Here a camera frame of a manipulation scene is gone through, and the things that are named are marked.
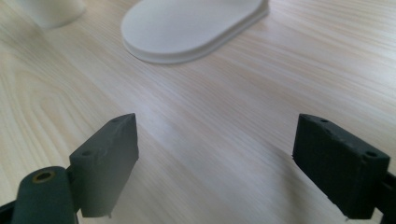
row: wooden table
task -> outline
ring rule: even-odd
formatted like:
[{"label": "wooden table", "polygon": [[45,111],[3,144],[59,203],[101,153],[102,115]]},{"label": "wooden table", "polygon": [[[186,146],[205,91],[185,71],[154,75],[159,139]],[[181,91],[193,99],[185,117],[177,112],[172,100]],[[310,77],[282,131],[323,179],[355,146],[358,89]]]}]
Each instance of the wooden table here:
[{"label": "wooden table", "polygon": [[41,31],[0,1],[0,204],[136,113],[140,160],[113,218],[80,223],[345,223],[291,159],[297,118],[329,119],[396,158],[396,2],[273,0],[267,18],[176,65],[123,47],[137,2],[86,0],[80,19]]}]

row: white plastic object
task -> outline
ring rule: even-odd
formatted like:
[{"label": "white plastic object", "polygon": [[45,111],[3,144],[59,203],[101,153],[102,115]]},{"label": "white plastic object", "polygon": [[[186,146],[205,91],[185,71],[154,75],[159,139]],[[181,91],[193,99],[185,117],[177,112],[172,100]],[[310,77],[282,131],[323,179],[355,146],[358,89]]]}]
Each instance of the white plastic object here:
[{"label": "white plastic object", "polygon": [[205,56],[268,13],[268,0],[143,0],[123,18],[128,51],[150,63]]},{"label": "white plastic object", "polygon": [[82,0],[15,0],[41,28],[49,29],[74,21],[85,10]]}]

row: light wood surface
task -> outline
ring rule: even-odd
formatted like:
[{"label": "light wood surface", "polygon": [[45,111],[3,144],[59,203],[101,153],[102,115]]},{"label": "light wood surface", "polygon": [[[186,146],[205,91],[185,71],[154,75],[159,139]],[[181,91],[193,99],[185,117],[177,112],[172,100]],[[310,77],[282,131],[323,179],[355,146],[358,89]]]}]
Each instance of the light wood surface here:
[{"label": "light wood surface", "polygon": [[140,160],[113,218],[80,223],[345,223],[291,159],[299,113],[396,159],[395,1],[273,0],[267,18],[177,65],[124,49],[137,0],[85,2],[77,21],[41,31],[0,1],[0,204],[127,113]]}]

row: white cup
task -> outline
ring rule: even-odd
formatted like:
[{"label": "white cup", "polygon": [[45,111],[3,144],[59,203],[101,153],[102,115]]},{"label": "white cup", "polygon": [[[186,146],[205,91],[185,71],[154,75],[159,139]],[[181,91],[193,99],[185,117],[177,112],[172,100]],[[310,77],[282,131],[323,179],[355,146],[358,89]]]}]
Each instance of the white cup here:
[{"label": "white cup", "polygon": [[41,28],[49,29],[74,21],[85,10],[82,0],[15,0]]}]

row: white oval object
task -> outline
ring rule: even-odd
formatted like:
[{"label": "white oval object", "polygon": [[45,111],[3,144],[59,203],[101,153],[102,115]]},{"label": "white oval object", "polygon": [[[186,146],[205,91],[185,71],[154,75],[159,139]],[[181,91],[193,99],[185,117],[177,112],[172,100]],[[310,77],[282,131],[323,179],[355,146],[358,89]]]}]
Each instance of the white oval object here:
[{"label": "white oval object", "polygon": [[125,47],[151,63],[205,56],[268,13],[268,0],[144,0],[125,15]]}]

